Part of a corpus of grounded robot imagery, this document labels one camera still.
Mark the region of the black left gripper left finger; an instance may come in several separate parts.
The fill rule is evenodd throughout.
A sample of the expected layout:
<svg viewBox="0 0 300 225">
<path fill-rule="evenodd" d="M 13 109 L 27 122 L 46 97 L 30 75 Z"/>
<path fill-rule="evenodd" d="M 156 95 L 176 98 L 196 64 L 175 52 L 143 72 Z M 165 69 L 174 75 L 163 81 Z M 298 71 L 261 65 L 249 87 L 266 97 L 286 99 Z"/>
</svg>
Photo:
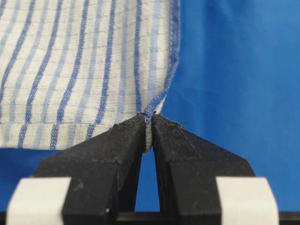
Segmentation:
<svg viewBox="0 0 300 225">
<path fill-rule="evenodd" d="M 21 179 L 7 209 L 9 225 L 104 225 L 120 209 L 133 210 L 145 117 L 43 159 Z"/>
</svg>

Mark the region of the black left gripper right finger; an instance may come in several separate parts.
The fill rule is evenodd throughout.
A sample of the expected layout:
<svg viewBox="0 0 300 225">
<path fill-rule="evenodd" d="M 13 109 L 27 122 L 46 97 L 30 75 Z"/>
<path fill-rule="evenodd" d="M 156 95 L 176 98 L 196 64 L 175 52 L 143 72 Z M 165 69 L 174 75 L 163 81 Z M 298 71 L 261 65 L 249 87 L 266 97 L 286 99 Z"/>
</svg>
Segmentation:
<svg viewBox="0 0 300 225">
<path fill-rule="evenodd" d="M 276 225 L 268 181 L 248 161 L 182 128 L 152 117 L 161 211 L 180 225 Z"/>
</svg>

